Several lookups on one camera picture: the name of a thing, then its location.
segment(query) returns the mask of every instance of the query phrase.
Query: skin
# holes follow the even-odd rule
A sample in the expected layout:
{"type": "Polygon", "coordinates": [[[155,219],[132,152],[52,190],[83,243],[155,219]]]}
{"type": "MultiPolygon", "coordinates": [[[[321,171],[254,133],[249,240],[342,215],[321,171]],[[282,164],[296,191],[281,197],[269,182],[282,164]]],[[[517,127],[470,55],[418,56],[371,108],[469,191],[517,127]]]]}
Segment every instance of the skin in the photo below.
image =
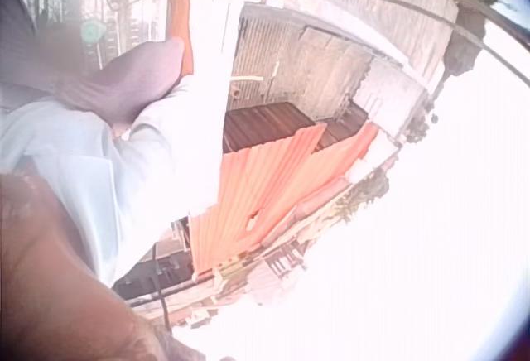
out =
{"type": "MultiPolygon", "coordinates": [[[[171,35],[185,43],[188,75],[190,0],[174,3],[171,35]]],[[[44,180],[0,175],[0,201],[0,358],[166,360],[152,327],[88,269],[77,229],[44,180]]]]}

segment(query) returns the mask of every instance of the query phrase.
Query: building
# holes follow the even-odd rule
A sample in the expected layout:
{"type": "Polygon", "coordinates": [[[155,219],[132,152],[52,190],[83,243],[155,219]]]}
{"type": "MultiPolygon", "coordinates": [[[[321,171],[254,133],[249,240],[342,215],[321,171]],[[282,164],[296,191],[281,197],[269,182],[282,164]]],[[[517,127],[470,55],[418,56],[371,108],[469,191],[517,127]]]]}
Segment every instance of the building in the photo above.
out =
{"type": "MultiPolygon", "coordinates": [[[[219,203],[175,222],[114,289],[148,319],[198,327],[241,296],[270,304],[288,291],[305,251],[335,223],[326,215],[333,203],[393,164],[443,76],[452,33],[406,5],[449,23],[458,8],[452,0],[193,1],[200,92],[227,110],[219,203]]],[[[96,42],[77,40],[87,70],[166,33],[167,0],[28,3],[43,27],[104,25],[96,42]]]]}

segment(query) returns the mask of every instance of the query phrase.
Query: white shirt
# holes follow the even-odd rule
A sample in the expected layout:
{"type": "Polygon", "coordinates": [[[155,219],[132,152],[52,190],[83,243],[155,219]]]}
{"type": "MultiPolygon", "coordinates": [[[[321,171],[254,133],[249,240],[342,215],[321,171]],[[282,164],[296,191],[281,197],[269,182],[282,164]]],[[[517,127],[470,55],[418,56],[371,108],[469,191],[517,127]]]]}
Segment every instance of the white shirt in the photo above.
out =
{"type": "Polygon", "coordinates": [[[208,123],[223,120],[225,111],[192,87],[193,77],[186,76],[168,97],[147,107],[127,141],[114,140],[95,114],[53,99],[3,117],[0,167],[11,171],[24,156],[33,159],[108,286],[172,221],[217,202],[222,131],[208,123]]]}

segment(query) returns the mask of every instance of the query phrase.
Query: orange corrugated roof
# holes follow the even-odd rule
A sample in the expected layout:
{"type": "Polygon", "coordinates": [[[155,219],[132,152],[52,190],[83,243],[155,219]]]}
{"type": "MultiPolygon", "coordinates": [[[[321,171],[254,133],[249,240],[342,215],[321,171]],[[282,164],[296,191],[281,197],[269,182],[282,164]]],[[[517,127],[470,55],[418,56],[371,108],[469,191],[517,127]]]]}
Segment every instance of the orange corrugated roof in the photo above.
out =
{"type": "Polygon", "coordinates": [[[196,272],[260,243],[299,200],[342,176],[378,132],[367,123],[354,137],[313,153],[324,130],[325,124],[319,124],[285,139],[224,154],[219,203],[190,219],[196,272]]]}

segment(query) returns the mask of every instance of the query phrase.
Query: cable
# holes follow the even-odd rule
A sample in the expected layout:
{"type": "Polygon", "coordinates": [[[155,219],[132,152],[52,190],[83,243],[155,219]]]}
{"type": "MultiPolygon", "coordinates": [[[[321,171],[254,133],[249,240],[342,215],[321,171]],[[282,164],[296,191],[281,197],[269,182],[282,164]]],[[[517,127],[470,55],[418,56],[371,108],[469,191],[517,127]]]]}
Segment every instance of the cable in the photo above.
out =
{"type": "Polygon", "coordinates": [[[157,289],[160,302],[162,303],[162,309],[164,311],[164,325],[166,326],[167,331],[171,333],[171,324],[169,322],[169,313],[167,312],[166,297],[162,295],[162,289],[160,287],[160,280],[158,279],[158,270],[160,270],[160,266],[158,265],[158,261],[157,261],[157,245],[156,244],[154,244],[152,247],[152,261],[155,267],[155,274],[153,277],[153,281],[155,282],[155,288],[157,289]]]}

